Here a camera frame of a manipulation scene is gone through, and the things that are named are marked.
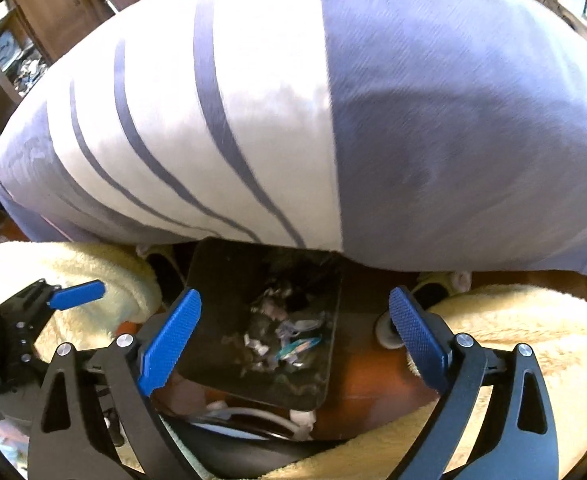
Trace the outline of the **black trash bin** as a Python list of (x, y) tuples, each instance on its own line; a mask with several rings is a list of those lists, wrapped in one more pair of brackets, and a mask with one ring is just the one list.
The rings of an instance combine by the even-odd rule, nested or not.
[(176, 370), (243, 400), (316, 410), (327, 396), (341, 282), (335, 252), (204, 240), (187, 278), (201, 316)]

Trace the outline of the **white slipper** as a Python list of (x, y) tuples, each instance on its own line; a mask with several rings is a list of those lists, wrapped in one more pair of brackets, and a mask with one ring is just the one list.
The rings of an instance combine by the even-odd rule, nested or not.
[(404, 341), (395, 328), (389, 311), (379, 316), (375, 325), (375, 335), (382, 348), (397, 350), (404, 347)]

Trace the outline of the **yellow fluffy rug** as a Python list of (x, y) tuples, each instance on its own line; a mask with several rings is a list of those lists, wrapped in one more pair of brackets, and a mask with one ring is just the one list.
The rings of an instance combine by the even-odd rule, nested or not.
[[(111, 341), (124, 322), (149, 320), (161, 306), (151, 266), (120, 247), (90, 243), (0, 244), (0, 301), (43, 278), (72, 286), (101, 280), (104, 298), (77, 311), (58, 312), (36, 338), (38, 356), (49, 361), (63, 341), (80, 350)], [(532, 346), (551, 397), (558, 434), (559, 472), (569, 474), (587, 452), (587, 301), (532, 285), (487, 285), (435, 307), (455, 333), (510, 350)], [(427, 404), (371, 430), (354, 443), (318, 458), (281, 468), (280, 479), (381, 479), (394, 452), (405, 454), (434, 406)]]

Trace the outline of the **blue white striped bed cover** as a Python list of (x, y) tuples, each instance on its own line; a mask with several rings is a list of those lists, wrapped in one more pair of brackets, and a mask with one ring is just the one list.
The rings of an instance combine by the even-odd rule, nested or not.
[(535, 0), (140, 0), (0, 136), (39, 242), (587, 275), (587, 41)]

